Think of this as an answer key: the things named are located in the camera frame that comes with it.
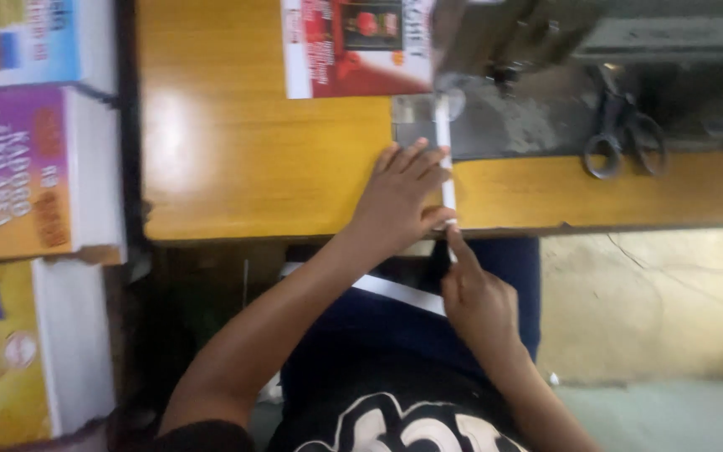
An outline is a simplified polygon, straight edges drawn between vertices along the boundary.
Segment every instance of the poster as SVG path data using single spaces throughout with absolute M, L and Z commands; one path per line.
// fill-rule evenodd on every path
M 432 90 L 434 0 L 281 0 L 287 97 Z
M 0 0 L 0 86 L 79 78 L 74 0 Z
M 31 265 L 0 265 L 0 447 L 50 438 Z
M 0 88 L 0 259 L 72 250 L 64 95 Z

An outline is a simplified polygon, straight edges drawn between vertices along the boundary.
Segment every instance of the scissor handle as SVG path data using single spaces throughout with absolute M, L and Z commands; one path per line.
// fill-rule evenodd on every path
M 607 160 L 601 166 L 597 166 L 594 155 L 603 155 Z M 582 163 L 587 172 L 601 180 L 615 177 L 621 169 L 621 161 L 621 143 L 613 134 L 595 135 L 587 142 L 582 153 Z
M 640 164 L 653 176 L 659 176 L 668 169 L 668 149 L 665 147 L 663 129 L 657 122 L 640 112 L 628 124 L 628 138 L 631 150 L 638 156 Z M 647 135 L 648 140 L 639 139 L 638 136 Z

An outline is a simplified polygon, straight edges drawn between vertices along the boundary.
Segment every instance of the tabletop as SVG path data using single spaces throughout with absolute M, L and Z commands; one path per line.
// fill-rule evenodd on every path
M 389 98 L 288 100 L 278 0 L 139 0 L 146 236 L 319 236 L 350 218 Z M 588 176 L 579 158 L 454 166 L 459 223 L 491 233 L 723 225 L 723 153 L 674 154 L 664 177 Z

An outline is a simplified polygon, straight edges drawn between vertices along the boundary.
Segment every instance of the hand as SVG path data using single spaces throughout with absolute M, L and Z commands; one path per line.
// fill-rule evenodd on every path
M 448 245 L 458 263 L 443 278 L 443 301 L 448 320 L 482 368 L 509 370 L 528 357 L 517 328 L 517 291 L 481 269 L 476 254 L 456 225 L 448 228 Z M 498 375 L 489 375 L 498 380 Z
M 381 152 L 373 175 L 345 231 L 373 252 L 380 262 L 422 239 L 434 227 L 456 217 L 450 208 L 423 208 L 426 196 L 442 186 L 451 173 L 439 167 L 447 147 L 423 150 L 419 139 L 407 149 L 392 143 Z

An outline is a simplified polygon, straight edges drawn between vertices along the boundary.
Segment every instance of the scissors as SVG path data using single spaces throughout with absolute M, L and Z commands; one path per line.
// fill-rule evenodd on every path
M 615 177 L 622 166 L 621 154 L 626 150 L 647 174 L 663 174 L 668 168 L 663 129 L 638 111 L 631 94 L 618 90 L 607 66 L 599 65 L 598 69 L 604 79 L 605 95 L 601 128 L 588 141 L 582 154 L 587 172 L 601 180 Z M 594 155 L 604 156 L 604 163 L 598 165 Z

